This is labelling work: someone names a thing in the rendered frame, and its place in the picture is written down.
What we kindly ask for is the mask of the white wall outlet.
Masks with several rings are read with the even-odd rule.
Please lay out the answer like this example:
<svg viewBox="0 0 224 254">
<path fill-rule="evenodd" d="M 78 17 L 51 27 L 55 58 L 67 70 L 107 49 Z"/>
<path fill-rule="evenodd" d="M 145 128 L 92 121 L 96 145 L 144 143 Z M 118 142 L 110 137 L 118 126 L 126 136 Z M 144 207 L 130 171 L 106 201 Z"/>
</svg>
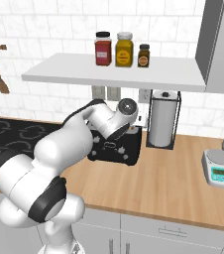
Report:
<svg viewBox="0 0 224 254">
<path fill-rule="evenodd" d="M 140 103 L 149 103 L 151 97 L 150 89 L 140 89 L 139 90 L 139 102 Z"/>
</svg>

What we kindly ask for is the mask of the grey wall outlet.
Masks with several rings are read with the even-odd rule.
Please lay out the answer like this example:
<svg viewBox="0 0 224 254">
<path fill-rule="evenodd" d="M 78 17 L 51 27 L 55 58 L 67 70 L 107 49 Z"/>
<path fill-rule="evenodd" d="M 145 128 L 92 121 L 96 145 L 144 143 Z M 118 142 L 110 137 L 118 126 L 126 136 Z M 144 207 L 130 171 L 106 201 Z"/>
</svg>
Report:
<svg viewBox="0 0 224 254">
<path fill-rule="evenodd" d="M 119 101 L 121 99 L 121 88 L 120 87 L 108 87 L 107 88 L 107 99 L 110 101 Z"/>
<path fill-rule="evenodd" d="M 104 86 L 92 86 L 92 98 L 105 99 L 105 87 Z"/>
</svg>

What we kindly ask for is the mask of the wide grey drawer front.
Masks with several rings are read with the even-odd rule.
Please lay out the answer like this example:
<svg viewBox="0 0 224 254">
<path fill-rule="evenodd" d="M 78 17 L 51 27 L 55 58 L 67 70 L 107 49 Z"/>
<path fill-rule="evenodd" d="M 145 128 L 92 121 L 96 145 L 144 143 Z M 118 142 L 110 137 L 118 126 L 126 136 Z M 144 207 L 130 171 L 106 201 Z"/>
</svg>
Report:
<svg viewBox="0 0 224 254">
<path fill-rule="evenodd" d="M 180 229 L 182 232 L 187 233 L 187 237 L 183 238 L 159 233 L 159 228 L 164 227 L 171 230 Z M 224 231 L 128 214 L 121 215 L 121 229 L 127 232 L 156 236 L 159 238 L 177 240 L 207 247 L 222 248 L 224 246 Z"/>
</svg>

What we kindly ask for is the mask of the small brown spice jar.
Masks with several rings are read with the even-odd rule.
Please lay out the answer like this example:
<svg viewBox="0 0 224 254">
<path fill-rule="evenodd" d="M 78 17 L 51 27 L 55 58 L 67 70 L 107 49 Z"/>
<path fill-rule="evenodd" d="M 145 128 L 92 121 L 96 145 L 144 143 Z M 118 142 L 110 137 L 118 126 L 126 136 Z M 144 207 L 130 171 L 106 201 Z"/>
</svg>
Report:
<svg viewBox="0 0 224 254">
<path fill-rule="evenodd" d="M 150 46 L 141 44 L 138 54 L 138 67 L 148 67 L 150 63 Z"/>
</svg>

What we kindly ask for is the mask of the black toaster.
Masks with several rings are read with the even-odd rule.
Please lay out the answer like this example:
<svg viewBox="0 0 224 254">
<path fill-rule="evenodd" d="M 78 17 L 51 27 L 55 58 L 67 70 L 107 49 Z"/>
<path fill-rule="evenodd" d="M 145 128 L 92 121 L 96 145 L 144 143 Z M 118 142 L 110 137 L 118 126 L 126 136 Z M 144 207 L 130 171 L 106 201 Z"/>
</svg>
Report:
<svg viewBox="0 0 224 254">
<path fill-rule="evenodd" d="M 134 166 L 137 164 L 142 144 L 142 128 L 132 126 L 119 139 L 108 141 L 93 127 L 87 124 L 93 136 L 93 146 L 88 154 L 90 161 L 105 161 Z"/>
</svg>

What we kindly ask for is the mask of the yellow spice jar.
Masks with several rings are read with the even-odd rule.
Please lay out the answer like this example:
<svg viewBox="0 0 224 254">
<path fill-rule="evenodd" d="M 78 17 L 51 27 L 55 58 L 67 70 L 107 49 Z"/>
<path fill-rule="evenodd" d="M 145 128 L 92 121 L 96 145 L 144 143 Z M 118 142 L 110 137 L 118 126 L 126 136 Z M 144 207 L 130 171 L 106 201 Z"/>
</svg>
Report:
<svg viewBox="0 0 224 254">
<path fill-rule="evenodd" d="M 130 67 L 133 63 L 132 42 L 133 34 L 130 32 L 120 32 L 117 34 L 117 44 L 115 48 L 116 66 Z"/>
</svg>

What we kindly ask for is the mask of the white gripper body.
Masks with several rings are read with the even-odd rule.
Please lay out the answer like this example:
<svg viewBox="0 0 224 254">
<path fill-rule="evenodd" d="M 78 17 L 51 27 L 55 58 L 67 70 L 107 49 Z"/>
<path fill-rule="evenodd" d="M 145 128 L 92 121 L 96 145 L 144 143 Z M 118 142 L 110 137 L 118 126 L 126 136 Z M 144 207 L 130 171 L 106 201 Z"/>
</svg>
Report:
<svg viewBox="0 0 224 254">
<path fill-rule="evenodd" d="M 133 125 L 146 128 L 147 127 L 147 114 L 145 112 L 139 112 Z"/>
</svg>

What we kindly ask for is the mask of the white wall shelf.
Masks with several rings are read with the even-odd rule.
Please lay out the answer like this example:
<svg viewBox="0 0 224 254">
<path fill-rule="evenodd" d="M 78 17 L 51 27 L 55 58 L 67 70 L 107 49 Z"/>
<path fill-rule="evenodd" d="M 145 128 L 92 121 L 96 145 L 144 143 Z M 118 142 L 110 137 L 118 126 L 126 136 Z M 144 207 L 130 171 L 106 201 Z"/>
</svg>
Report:
<svg viewBox="0 0 224 254">
<path fill-rule="evenodd" d="M 149 67 L 95 64 L 95 55 L 57 53 L 22 74 L 24 81 L 203 92 L 195 59 L 151 57 Z"/>
</svg>

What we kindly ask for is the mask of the wooden spoon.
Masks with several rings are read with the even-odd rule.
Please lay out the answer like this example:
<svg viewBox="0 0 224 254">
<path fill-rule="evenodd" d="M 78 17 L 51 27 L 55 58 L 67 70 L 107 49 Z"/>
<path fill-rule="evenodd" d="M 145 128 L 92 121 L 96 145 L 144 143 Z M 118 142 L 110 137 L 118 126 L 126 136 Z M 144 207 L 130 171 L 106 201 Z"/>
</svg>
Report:
<svg viewBox="0 0 224 254">
<path fill-rule="evenodd" d="M 0 92 L 1 92 L 1 93 L 5 93 L 5 94 L 9 94 L 9 93 L 10 93 L 7 84 L 6 84 L 5 81 L 2 79 L 1 73 L 0 73 Z"/>
</svg>

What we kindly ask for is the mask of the grey wall cabinet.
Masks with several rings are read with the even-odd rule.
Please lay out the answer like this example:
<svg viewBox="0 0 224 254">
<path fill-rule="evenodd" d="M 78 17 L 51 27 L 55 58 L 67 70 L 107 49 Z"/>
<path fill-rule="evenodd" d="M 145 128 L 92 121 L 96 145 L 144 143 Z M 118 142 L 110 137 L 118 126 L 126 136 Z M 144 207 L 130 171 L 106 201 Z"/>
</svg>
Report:
<svg viewBox="0 0 224 254">
<path fill-rule="evenodd" d="M 195 59 L 206 92 L 224 93 L 224 0 L 206 0 Z"/>
</svg>

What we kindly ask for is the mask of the black hob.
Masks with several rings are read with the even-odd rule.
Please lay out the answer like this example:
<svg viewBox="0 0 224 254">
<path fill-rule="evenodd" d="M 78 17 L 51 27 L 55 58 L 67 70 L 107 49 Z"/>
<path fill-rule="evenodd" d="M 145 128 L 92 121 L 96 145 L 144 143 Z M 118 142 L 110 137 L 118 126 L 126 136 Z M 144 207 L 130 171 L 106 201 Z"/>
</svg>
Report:
<svg viewBox="0 0 224 254">
<path fill-rule="evenodd" d="M 0 154 L 8 149 L 34 157 L 36 144 L 59 124 L 0 118 Z"/>
</svg>

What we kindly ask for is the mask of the white kitchen scale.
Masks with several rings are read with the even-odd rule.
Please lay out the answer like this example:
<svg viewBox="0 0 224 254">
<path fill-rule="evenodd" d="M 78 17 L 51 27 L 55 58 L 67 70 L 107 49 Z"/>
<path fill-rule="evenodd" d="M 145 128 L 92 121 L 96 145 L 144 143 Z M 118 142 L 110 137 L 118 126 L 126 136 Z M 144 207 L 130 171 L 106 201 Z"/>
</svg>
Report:
<svg viewBox="0 0 224 254">
<path fill-rule="evenodd" d="M 205 150 L 201 164 L 209 185 L 224 189 L 224 151 L 219 149 Z"/>
</svg>

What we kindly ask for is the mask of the red spice jar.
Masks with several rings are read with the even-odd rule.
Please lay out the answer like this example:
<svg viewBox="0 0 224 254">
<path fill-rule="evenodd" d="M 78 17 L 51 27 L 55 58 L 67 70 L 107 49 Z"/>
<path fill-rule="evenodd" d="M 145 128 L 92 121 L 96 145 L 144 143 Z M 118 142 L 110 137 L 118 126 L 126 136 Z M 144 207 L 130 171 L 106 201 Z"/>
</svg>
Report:
<svg viewBox="0 0 224 254">
<path fill-rule="evenodd" d="M 110 65 L 112 61 L 112 41 L 110 33 L 101 31 L 96 33 L 95 59 L 97 65 Z"/>
</svg>

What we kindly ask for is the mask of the white paper towel roll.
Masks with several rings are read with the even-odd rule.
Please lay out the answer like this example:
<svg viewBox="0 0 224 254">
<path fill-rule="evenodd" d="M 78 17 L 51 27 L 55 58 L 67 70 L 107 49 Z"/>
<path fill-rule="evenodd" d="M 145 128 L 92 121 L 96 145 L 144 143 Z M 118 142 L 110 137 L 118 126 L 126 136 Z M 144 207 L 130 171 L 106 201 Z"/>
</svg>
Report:
<svg viewBox="0 0 224 254">
<path fill-rule="evenodd" d="M 156 147 L 170 144 L 176 100 L 177 94 L 172 91 L 156 91 L 153 95 L 149 142 Z"/>
</svg>

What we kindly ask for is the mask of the grey cupboard door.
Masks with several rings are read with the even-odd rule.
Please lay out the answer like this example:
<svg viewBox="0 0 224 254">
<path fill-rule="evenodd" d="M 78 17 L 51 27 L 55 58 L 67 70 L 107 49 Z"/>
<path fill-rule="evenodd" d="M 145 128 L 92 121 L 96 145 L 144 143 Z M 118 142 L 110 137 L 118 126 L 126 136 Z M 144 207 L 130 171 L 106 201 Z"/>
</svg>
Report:
<svg viewBox="0 0 224 254">
<path fill-rule="evenodd" d="M 41 248 L 36 227 L 11 228 L 0 220 L 0 254 L 38 254 Z"/>
<path fill-rule="evenodd" d="M 130 243 L 130 254 L 221 254 L 222 250 L 147 236 L 127 231 L 121 232 L 121 254 L 126 254 L 126 243 Z"/>
<path fill-rule="evenodd" d="M 120 254 L 120 232 L 100 226 L 76 223 L 72 230 L 85 254 L 109 254 L 109 239 L 113 239 L 114 254 Z"/>
</svg>

